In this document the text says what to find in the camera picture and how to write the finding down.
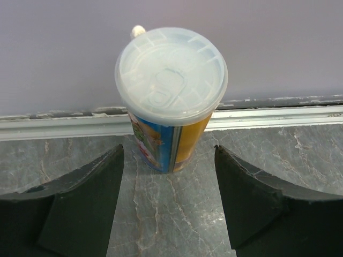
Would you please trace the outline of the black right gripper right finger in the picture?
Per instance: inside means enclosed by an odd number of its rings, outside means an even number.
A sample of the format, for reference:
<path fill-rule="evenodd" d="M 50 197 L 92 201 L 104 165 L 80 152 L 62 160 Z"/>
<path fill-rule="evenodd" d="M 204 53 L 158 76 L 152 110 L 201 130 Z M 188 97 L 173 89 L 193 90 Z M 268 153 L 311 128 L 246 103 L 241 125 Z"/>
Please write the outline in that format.
<path fill-rule="evenodd" d="M 280 179 L 222 146 L 214 161 L 237 256 L 342 256 L 342 196 Z"/>

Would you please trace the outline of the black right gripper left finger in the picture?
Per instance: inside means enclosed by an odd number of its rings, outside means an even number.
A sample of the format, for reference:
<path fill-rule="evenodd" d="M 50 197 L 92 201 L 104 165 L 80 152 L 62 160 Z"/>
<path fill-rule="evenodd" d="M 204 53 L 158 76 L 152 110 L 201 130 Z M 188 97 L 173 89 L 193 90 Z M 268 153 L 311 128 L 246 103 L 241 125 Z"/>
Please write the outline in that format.
<path fill-rule="evenodd" d="M 1 256 L 105 256 L 123 169 L 118 145 L 50 182 L 1 195 Z"/>

